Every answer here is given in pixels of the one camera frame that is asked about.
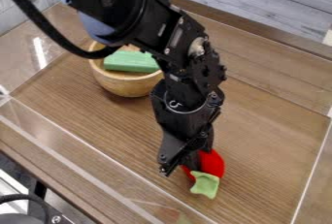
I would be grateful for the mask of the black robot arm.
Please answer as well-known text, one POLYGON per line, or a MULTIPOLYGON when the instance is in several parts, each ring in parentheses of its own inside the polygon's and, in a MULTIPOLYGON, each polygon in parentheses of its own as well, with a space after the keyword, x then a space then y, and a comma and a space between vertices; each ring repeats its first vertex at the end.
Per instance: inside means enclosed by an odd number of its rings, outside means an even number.
POLYGON ((152 54, 164 78, 151 91, 163 142, 164 175, 177 168, 223 176, 213 148, 215 121, 223 111, 227 66, 204 25, 171 0, 66 0, 93 37, 112 51, 125 45, 152 54))

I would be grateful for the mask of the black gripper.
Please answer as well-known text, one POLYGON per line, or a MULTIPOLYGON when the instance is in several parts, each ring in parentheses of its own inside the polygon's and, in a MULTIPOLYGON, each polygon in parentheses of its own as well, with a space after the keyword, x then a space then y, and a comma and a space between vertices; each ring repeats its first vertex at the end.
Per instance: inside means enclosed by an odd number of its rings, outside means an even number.
POLYGON ((204 103, 188 111, 185 105, 169 97, 163 80, 151 92, 151 99, 156 120, 163 129, 157 155, 160 172, 169 176, 181 166, 189 175, 201 167, 199 151, 211 153, 213 149, 213 123, 222 115, 226 93, 222 89, 212 91, 204 103))

